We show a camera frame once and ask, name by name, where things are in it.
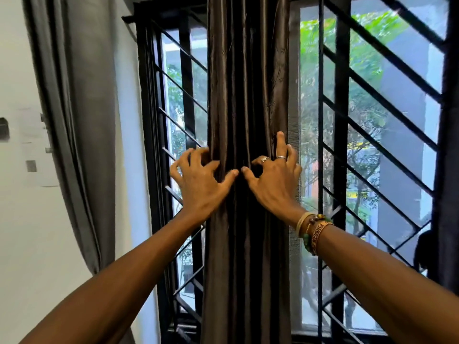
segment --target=curtain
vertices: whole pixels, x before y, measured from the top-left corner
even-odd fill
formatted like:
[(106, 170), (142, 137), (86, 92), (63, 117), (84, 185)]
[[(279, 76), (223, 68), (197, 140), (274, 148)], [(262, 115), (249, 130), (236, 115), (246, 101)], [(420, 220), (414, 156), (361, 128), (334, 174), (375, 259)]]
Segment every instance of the curtain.
[(429, 277), (459, 295), (459, 0), (450, 0), (443, 75), (443, 105), (435, 174), (432, 231), (437, 268)]
[[(22, 0), (60, 189), (84, 261), (115, 260), (111, 0)], [(133, 343), (129, 331), (123, 343)]]
[[(276, 132), (287, 135), (289, 0), (208, 0), (208, 11), (208, 144), (221, 180), (274, 157)], [(288, 244), (239, 176), (206, 228), (201, 343), (291, 342)]]

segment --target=wrist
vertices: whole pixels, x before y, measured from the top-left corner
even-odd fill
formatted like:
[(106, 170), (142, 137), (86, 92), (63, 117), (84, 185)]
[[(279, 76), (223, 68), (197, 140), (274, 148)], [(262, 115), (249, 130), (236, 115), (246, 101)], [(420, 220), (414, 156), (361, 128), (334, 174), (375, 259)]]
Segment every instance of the wrist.
[(280, 214), (278, 217), (293, 228), (296, 227), (296, 224), (300, 220), (301, 216), (303, 216), (306, 212), (306, 210), (297, 202), (280, 205), (279, 208)]
[(185, 208), (182, 208), (174, 217), (174, 220), (180, 220), (183, 223), (183, 227), (186, 230), (194, 231), (198, 228), (204, 221), (198, 213), (195, 211), (188, 211)]

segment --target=metal bar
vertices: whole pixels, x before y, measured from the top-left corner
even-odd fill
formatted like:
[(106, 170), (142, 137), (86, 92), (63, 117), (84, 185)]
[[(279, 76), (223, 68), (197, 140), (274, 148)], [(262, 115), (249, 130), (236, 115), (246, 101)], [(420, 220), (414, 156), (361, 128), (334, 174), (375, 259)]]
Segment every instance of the metal bar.
[(191, 140), (193, 140), (193, 142), (194, 142), (196, 145), (198, 145), (199, 147), (202, 147), (202, 146), (198, 143), (198, 141), (197, 141), (195, 138), (193, 138), (193, 135), (191, 135), (189, 132), (187, 132), (179, 123), (177, 123), (176, 121), (174, 121), (174, 119), (173, 119), (171, 116), (169, 116), (169, 114), (168, 114), (166, 111), (164, 111), (161, 107), (158, 107), (158, 110), (159, 110), (159, 112), (161, 112), (163, 115), (165, 115), (165, 116), (169, 119), (169, 121), (171, 121), (172, 123), (174, 123), (175, 126), (176, 126), (177, 128), (179, 128), (182, 132), (184, 132), (184, 133), (186, 134), (187, 137), (189, 137)]
[(425, 93), (430, 95), (439, 104), (442, 103), (442, 95), (437, 92), (429, 83), (425, 81), (418, 73), (408, 66), (403, 60), (401, 60), (393, 51), (383, 45), (376, 37), (368, 32), (363, 26), (361, 26), (355, 19), (350, 15), (343, 12), (330, 0), (325, 0), (325, 6), (330, 11), (336, 14), (336, 16), (343, 20), (348, 26), (350, 26), (357, 34), (359, 34), (367, 43), (381, 53), (388, 61), (390, 61), (396, 68), (403, 72), (410, 80), (412, 80), (419, 88)]
[(188, 245), (191, 244), (192, 240), (197, 237), (199, 234), (201, 234), (201, 232), (206, 228), (205, 224), (204, 225), (201, 225), (201, 228), (199, 229), (198, 232), (196, 232), (196, 234), (193, 234), (193, 236), (191, 237), (190, 241), (188, 243), (186, 243), (184, 246), (182, 246), (182, 248), (175, 254), (174, 256), (174, 259), (176, 259), (182, 252), (183, 250), (185, 250)]
[(404, 19), (417, 32), (424, 36), (430, 43), (435, 45), (439, 51), (445, 52), (445, 42), (431, 30), (424, 22), (416, 17), (408, 8), (398, 0), (381, 0), (388, 7), (397, 12), (400, 18)]
[(372, 98), (374, 98), (382, 107), (387, 109), (392, 115), (402, 122), (412, 133), (414, 133), (421, 141), (428, 145), (432, 150), (437, 151), (438, 146), (432, 141), (419, 127), (416, 126), (407, 116), (405, 116), (398, 108), (396, 108), (390, 101), (384, 98), (376, 89), (374, 89), (367, 81), (364, 80), (358, 73), (356, 73), (349, 66), (343, 63), (343, 60), (335, 55), (328, 47), (324, 46), (324, 54), (335, 63), (347, 69), (347, 74), (359, 86), (361, 86)]
[(200, 266), (196, 272), (193, 273), (193, 275), (182, 285), (180, 286), (175, 292), (174, 292), (174, 297), (180, 293), (181, 290), (183, 290), (192, 280), (198, 275), (198, 273), (203, 270), (204, 266)]
[[(324, 96), (324, 0), (319, 0), (318, 7), (319, 30), (318, 30), (318, 185), (321, 188), (324, 185), (324, 103), (321, 101)], [(322, 214), (324, 211), (324, 193), (318, 193), (318, 212)], [(318, 341), (322, 342), (322, 289), (323, 289), (323, 272), (322, 268), (318, 268), (318, 297), (317, 297), (317, 336)]]
[(175, 330), (175, 332), (177, 332), (177, 334), (178, 334), (179, 336), (181, 336), (181, 338), (182, 338), (187, 344), (193, 344), (191, 338), (188, 337), (188, 335), (185, 333), (185, 331), (182, 330), (180, 327), (177, 327), (177, 329)]
[(166, 154), (169, 156), (170, 159), (172, 159), (173, 161), (176, 161), (176, 159), (172, 155), (172, 153), (170, 153), (169, 150), (167, 148), (165, 148), (164, 146), (163, 146), (163, 151), (166, 152)]
[(197, 288), (201, 292), (204, 292), (204, 287), (203, 287), (203, 285), (201, 285), (201, 283), (198, 280), (193, 279), (192, 283), (195, 286), (195, 288)]
[(331, 303), (331, 301), (341, 293), (343, 293), (347, 289), (345, 284), (339, 285), (337, 288), (333, 289), (325, 298), (324, 298), (324, 309), (327, 305)]
[(175, 84), (182, 92), (184, 92), (189, 98), (193, 100), (193, 102), (198, 105), (205, 113), (207, 113), (207, 110), (201, 106), (200, 103), (198, 103), (195, 98), (193, 98), (186, 90), (184, 90), (171, 76), (166, 74), (162, 68), (160, 68), (158, 65), (155, 64), (155, 70), (162, 73), (165, 77), (168, 78), (173, 84)]
[[(191, 53), (191, 41), (190, 41), (190, 24), (189, 17), (185, 11), (180, 12), (180, 22), (179, 22), (179, 40), (181, 47), (188, 53)], [(194, 102), (194, 92), (193, 92), (193, 67), (191, 64), (190, 56), (187, 56), (184, 51), (180, 52), (180, 64), (182, 71), (182, 88), (184, 92), (187, 92), (186, 95), (183, 95), (183, 112), (184, 112), (184, 122), (185, 130), (188, 132), (185, 139), (186, 148), (194, 146), (195, 137), (196, 137), (196, 125), (195, 125), (195, 106)], [(195, 278), (203, 283), (202, 274), (198, 272), (202, 269), (202, 241), (201, 236), (193, 239), (191, 241), (191, 257), (193, 261), (193, 272)], [(202, 316), (202, 292), (197, 288), (194, 288), (195, 294), (195, 310), (199, 316)], [(200, 326), (197, 328), (198, 335), (200, 333)]]
[(179, 202), (181, 205), (183, 205), (182, 198), (179, 197), (179, 196), (177, 195), (177, 193), (175, 193), (175, 192), (172, 190), (172, 188), (170, 188), (169, 186), (165, 186), (164, 188), (171, 194), (171, 196), (174, 197), (174, 199), (175, 199), (177, 202)]
[(191, 59), (192, 61), (194, 61), (196, 64), (198, 64), (198, 66), (199, 66), (201, 69), (203, 69), (203, 70), (207, 73), (207, 68), (206, 68), (203, 64), (201, 64), (201, 62), (200, 62), (198, 59), (196, 59), (195, 57), (193, 57), (193, 55), (191, 54), (191, 51), (185, 50), (185, 49), (181, 46), (181, 44), (178, 43), (177, 40), (176, 40), (175, 38), (173, 38), (171, 35), (169, 35), (169, 33), (168, 33), (166, 30), (164, 30), (162, 27), (160, 27), (159, 24), (158, 24), (157, 22), (155, 22), (153, 19), (150, 19), (150, 20), (151, 20), (151, 22), (153, 23), (153, 25), (156, 26), (156, 27), (158, 28), (158, 30), (159, 30), (161, 33), (163, 33), (169, 40), (171, 40), (177, 47), (179, 47), (180, 50), (181, 50), (184, 54), (186, 54), (188, 57), (190, 57), (190, 59)]
[(383, 199), (396, 213), (398, 213), (401, 217), (406, 219), (408, 223), (413, 227), (414, 230), (419, 231), (420, 227), (414, 223), (408, 216), (406, 216), (399, 208), (397, 208), (393, 202), (391, 202), (386, 196), (384, 196), (375, 186), (370, 184), (362, 175), (358, 173), (353, 167), (351, 167), (347, 162), (343, 162), (339, 157), (336, 156), (336, 153), (328, 147), (326, 144), (324, 144), (324, 148), (329, 152), (334, 158), (336, 158), (340, 163), (346, 164), (346, 167), (348, 170), (353, 173), (360, 181), (362, 181), (370, 190), (375, 192), (381, 199)]
[(190, 15), (190, 17), (192, 17), (196, 22), (201, 24), (207, 30), (207, 23), (205, 23), (201, 19), (199, 19), (199, 16), (194, 11), (190, 10), (189, 8), (186, 11)]
[[(331, 196), (331, 197), (335, 197), (335, 195), (327, 188), (324, 186), (324, 190)], [(359, 223), (361, 225), (364, 226), (364, 232), (366, 231), (370, 231), (377, 239), (379, 239), (386, 247), (387, 247), (387, 252), (389, 254), (396, 254), (398, 258), (400, 258), (400, 260), (402, 260), (404, 263), (407, 264), (407, 266), (410, 266), (410, 267), (413, 267), (407, 260), (404, 259), (404, 257), (402, 255), (400, 255), (398, 252), (397, 252), (397, 249), (396, 248), (393, 248), (391, 245), (389, 245), (389, 243), (387, 243), (387, 241), (385, 241), (378, 233), (376, 233), (369, 225), (367, 225), (365, 223), (365, 221), (363, 219), (361, 219), (359, 217), (358, 214), (356, 214), (353, 210), (351, 210), (348, 206), (344, 206), (344, 208), (346, 209), (346, 211), (351, 214), (352, 217), (354, 217), (356, 220), (359, 221)]]
[(179, 295), (175, 296), (176, 301), (181, 305), (185, 311), (190, 314), (193, 318), (195, 318), (196, 321), (199, 323), (202, 323), (202, 318), (198, 315), (197, 312), (195, 312), (186, 301), (184, 301)]
[[(324, 95), (324, 102), (332, 109), (335, 113), (340, 114), (336, 108), (335, 104)], [(403, 172), (406, 176), (408, 176), (414, 183), (416, 183), (419, 187), (422, 188), (426, 193), (428, 193), (431, 197), (433, 197), (433, 191), (422, 182), (412, 171), (410, 171), (407, 167), (405, 167), (397, 158), (395, 158), (392, 153), (390, 153), (382, 144), (378, 143), (369, 133), (367, 133), (362, 127), (360, 127), (351, 117), (348, 115), (341, 115), (343, 118), (347, 120), (347, 123), (351, 125), (358, 133), (360, 133), (365, 139), (367, 139), (370, 144), (372, 144), (378, 151), (381, 152), (388, 160), (390, 160), (396, 167), (399, 168), (401, 172)]]
[(356, 337), (355, 334), (353, 334), (351, 331), (349, 331), (345, 325), (343, 325), (343, 323), (341, 321), (339, 321), (332, 313), (330, 313), (328, 310), (324, 309), (324, 312), (330, 316), (331, 319), (334, 320), (333, 323), (336, 323), (338, 324), (348, 335), (350, 335), (352, 337), (352, 339), (354, 341), (356, 341), (358, 344), (364, 344), (364, 342), (362, 342), (359, 338)]
[[(324, 5), (327, 5), (328, 0), (324, 0)], [(347, 77), (347, 69), (350, 65), (351, 52), (351, 29), (343, 18), (343, 15), (351, 15), (352, 0), (336, 0), (337, 8), (341, 14), (336, 17), (336, 53), (339, 55), (344, 66), (335, 65), (335, 108), (340, 114), (335, 114), (333, 126), (333, 149), (340, 157), (347, 159), (347, 122), (342, 116), (347, 116), (349, 113), (349, 78)], [(337, 159), (333, 159), (333, 191), (336, 199), (333, 200), (333, 210), (340, 207), (341, 203), (346, 202), (347, 193), (347, 171), (344, 164)], [(346, 212), (338, 211), (333, 217), (333, 223), (336, 227), (342, 230), (346, 229)], [(331, 277), (331, 287), (336, 289), (342, 284), (341, 279), (335, 274)], [(338, 295), (331, 301), (331, 312), (338, 321), (344, 321), (344, 295)], [(343, 332), (336, 323), (331, 323), (331, 335), (336, 342), (343, 341)]]
[[(431, 220), (429, 220), (427, 223), (425, 223), (419, 230), (421, 231), (422, 228), (425, 228), (429, 223), (431, 223)], [(403, 243), (401, 243), (399, 246), (397, 246), (394, 251), (397, 251), (399, 250), (403, 245), (405, 245), (406, 243), (408, 243), (410, 241), (410, 239), (412, 237), (414, 237), (417, 233), (419, 233), (419, 231), (414, 231), (410, 237), (408, 237)]]
[(355, 298), (354, 295), (350, 293), (348, 289), (344, 291), (344, 293), (346, 293), (349, 297), (351, 297), (354, 300), (354, 302), (356, 302), (359, 306), (362, 306), (360, 302), (357, 300), (357, 298)]

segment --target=hand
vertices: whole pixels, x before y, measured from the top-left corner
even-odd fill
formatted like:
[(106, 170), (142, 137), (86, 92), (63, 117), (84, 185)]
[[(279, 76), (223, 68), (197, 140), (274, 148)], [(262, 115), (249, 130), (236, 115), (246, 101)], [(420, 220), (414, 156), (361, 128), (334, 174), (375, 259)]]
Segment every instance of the hand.
[(294, 226), (305, 211), (294, 197), (302, 168), (296, 163), (298, 153), (291, 145), (285, 144), (284, 133), (278, 132), (276, 156), (287, 157), (287, 152), (287, 160), (276, 158), (272, 161), (260, 156), (252, 161), (252, 164), (263, 167), (260, 178), (256, 178), (247, 167), (242, 168), (242, 173), (258, 202), (279, 219)]
[(201, 165), (202, 155), (209, 148), (186, 150), (170, 168), (170, 175), (179, 185), (182, 192), (183, 208), (181, 213), (192, 219), (193, 225), (200, 225), (220, 206), (230, 192), (231, 185), (239, 171), (231, 170), (222, 183), (215, 181), (214, 171), (220, 161), (211, 161), (205, 167)]

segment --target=satin curtain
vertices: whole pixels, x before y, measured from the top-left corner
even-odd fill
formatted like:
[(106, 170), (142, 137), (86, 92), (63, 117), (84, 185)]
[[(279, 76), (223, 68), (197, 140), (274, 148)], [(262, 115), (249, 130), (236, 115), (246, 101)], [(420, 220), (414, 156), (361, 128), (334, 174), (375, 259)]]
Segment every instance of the satin curtain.
[[(115, 260), (111, 0), (22, 0), (60, 189), (92, 274)], [(129, 330), (121, 341), (134, 343)]]
[[(274, 157), (276, 132), (287, 135), (290, 10), (289, 0), (208, 0), (208, 11), (208, 144), (221, 180)], [(291, 342), (288, 229), (243, 176), (208, 222), (205, 263), (201, 343)]]

